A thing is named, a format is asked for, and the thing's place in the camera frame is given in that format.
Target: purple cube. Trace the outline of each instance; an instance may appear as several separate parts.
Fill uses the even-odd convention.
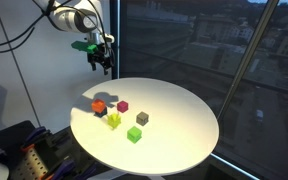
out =
[[[117,110],[119,112],[122,112],[122,113],[127,111],[128,110],[128,103],[125,101],[121,101],[121,102],[117,103]]]

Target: orange cube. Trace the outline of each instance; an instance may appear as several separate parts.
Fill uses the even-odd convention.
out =
[[[105,102],[101,99],[95,99],[92,102],[92,110],[97,113],[101,113],[105,109]]]

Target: table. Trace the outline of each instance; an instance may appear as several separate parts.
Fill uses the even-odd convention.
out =
[[[129,109],[112,129],[107,116],[91,110],[95,99],[117,113],[120,101]],[[140,112],[149,115],[145,126],[136,123]],[[215,148],[219,127],[212,110],[190,91],[168,82],[147,78],[110,80],[87,90],[71,110],[71,129],[77,142],[101,163],[126,173],[171,175],[201,163]],[[133,126],[142,130],[137,143],[127,139]]]

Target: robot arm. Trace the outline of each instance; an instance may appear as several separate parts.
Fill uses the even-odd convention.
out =
[[[85,33],[87,43],[84,43],[83,48],[77,49],[83,50],[88,49],[89,46],[97,46],[96,52],[88,52],[88,62],[93,70],[96,70],[95,63],[99,63],[104,68],[104,74],[107,74],[107,69],[114,65],[114,57],[107,43],[114,43],[114,37],[104,32],[100,0],[68,0],[64,4],[56,0],[33,0],[33,2],[47,15],[56,29]]]

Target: green cube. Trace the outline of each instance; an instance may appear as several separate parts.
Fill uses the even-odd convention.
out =
[[[137,127],[133,126],[131,129],[127,131],[127,139],[132,141],[134,144],[140,140],[142,137],[142,131]]]
[[[121,124],[121,116],[118,114],[112,114],[108,116],[108,125],[115,129],[119,124]]]

